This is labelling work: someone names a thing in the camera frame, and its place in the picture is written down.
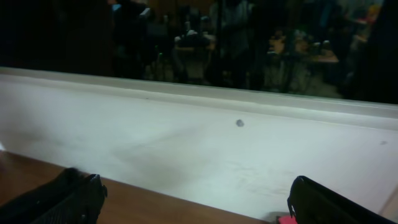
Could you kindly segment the red soccer t-shirt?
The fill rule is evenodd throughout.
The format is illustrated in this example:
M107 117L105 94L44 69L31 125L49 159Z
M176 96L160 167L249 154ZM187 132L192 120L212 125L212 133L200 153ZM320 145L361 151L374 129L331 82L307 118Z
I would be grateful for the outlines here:
M289 215L277 217L277 224L297 224L295 217Z

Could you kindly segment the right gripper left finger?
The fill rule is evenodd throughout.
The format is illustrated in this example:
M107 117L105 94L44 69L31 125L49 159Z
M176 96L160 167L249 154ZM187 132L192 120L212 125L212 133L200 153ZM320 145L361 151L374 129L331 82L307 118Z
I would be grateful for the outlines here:
M104 201L108 196L107 188L98 174L91 174L78 181L62 195L60 202L35 218L34 224L96 224Z

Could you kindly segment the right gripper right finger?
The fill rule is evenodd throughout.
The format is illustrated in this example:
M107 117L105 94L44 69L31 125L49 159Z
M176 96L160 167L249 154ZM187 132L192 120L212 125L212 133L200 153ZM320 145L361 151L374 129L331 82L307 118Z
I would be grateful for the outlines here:
M306 176L298 176L287 205L301 224L394 224Z

